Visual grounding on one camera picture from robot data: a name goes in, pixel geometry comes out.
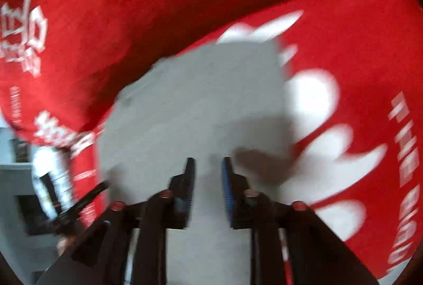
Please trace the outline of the grey knit sweater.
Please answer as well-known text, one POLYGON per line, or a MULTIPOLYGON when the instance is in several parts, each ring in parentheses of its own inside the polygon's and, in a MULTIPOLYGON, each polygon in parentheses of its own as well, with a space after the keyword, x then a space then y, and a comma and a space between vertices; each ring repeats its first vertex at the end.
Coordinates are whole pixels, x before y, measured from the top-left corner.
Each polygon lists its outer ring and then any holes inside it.
POLYGON ((250 234, 229 227, 221 163, 270 197, 290 175, 292 129, 274 41, 208 44, 123 89, 100 137, 109 197, 146 200, 196 160, 191 220, 168 233, 169 284, 248 284, 250 234))

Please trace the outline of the dark bedside cabinet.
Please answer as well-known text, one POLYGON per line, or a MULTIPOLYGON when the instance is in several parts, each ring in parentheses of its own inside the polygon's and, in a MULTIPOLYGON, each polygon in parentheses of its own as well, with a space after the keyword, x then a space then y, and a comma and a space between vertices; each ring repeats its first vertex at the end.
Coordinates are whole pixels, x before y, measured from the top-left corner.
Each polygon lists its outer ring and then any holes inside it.
POLYGON ((15 199, 24 223, 24 229, 29 236, 54 233, 50 219, 43 212, 36 195, 16 195, 15 199))

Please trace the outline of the white floral folded cloth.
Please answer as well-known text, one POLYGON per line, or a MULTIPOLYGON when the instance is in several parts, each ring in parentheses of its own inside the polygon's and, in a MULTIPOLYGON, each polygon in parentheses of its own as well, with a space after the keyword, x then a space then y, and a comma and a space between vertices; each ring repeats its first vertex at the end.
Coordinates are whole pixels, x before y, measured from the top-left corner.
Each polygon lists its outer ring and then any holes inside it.
POLYGON ((54 220, 74 203, 69 157, 62 149, 39 147, 34 153, 31 179, 43 212, 54 220))

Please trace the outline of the red wedding pillow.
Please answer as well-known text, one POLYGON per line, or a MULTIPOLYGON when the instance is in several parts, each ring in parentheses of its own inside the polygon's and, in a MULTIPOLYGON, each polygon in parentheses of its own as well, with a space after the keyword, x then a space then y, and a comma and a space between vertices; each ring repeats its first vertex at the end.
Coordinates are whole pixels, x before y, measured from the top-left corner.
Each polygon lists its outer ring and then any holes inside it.
POLYGON ((30 143, 69 146, 158 59, 281 0, 1 0, 1 113, 30 143))

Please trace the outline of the red wedding bed cover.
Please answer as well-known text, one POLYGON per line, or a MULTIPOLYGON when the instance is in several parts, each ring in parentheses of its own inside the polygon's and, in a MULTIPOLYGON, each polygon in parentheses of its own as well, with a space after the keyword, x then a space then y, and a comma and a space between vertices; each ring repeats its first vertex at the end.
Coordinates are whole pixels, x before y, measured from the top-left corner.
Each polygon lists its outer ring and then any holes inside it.
POLYGON ((208 44, 274 41, 292 129, 276 198, 301 200, 394 284, 422 241, 422 9, 416 0, 288 0, 208 44))

